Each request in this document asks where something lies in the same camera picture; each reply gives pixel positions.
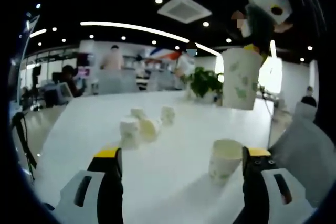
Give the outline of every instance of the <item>air conditioning vent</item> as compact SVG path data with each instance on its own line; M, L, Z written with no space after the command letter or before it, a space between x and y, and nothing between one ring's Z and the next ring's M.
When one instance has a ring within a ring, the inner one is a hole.
M170 0L158 10L158 14L188 24L212 13L193 0Z

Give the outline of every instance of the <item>paper cup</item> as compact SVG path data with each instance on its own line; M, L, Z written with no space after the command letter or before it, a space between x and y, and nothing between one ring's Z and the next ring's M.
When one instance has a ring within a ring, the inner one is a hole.
M139 121L135 118L124 118L120 122L121 147L133 148L139 145Z
M170 106L163 106L161 109L161 121L163 125L172 125L175 119L175 110Z
M262 56L252 50L232 48L222 53L224 62L223 106L252 110L257 96Z
M153 142L158 137L162 121L160 119L141 119L140 134L146 142Z
M212 148L209 175L214 184L224 185L242 160L243 146L234 140L216 140Z
M142 108L132 108L131 115L139 120L146 118L145 111Z

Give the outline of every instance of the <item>pink shirt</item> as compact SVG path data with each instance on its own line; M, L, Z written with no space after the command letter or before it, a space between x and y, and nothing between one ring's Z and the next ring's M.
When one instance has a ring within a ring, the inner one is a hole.
M124 58L118 48L113 48L108 55L105 55L101 64L106 70L120 70L123 65Z

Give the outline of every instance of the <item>ceiling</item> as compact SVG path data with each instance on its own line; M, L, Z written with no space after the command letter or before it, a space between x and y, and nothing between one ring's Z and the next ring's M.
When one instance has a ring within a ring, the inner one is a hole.
M122 41L135 44L151 45L156 40L157 47L174 49L179 46L185 49L186 44L164 36L126 28L81 26L80 22L101 21L117 22L153 28L167 33L172 33L190 41L202 44L209 48L218 46L240 45L227 31L232 26L231 14L235 10L242 10L247 0L194 0L212 12L211 16L194 21L189 24L157 14L162 4L155 0L18 0L21 4L19 11L24 18L26 12L40 15L35 31L47 29L47 32L30 39L27 55L50 47L78 44L81 40L89 39L94 35L94 40ZM309 39L305 31L295 28L283 34L274 34L273 38L277 48L286 49L277 52L283 60L300 63L304 57L309 62L312 55L307 50ZM199 50L199 56L209 56L209 52Z

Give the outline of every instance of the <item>white table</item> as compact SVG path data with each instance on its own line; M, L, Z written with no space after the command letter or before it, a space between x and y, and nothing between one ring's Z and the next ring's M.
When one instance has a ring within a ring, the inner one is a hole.
M76 98L59 117L44 144L35 182L43 202L56 206L59 192L94 154L120 139L119 121L141 106L159 117L173 105L173 127L156 142L123 150L124 223L232 223L243 208L241 168L224 188L208 177L214 140L232 138L250 147L268 146L271 116L264 100L239 111L183 100L183 92L153 92ZM267 105L273 113L272 102Z

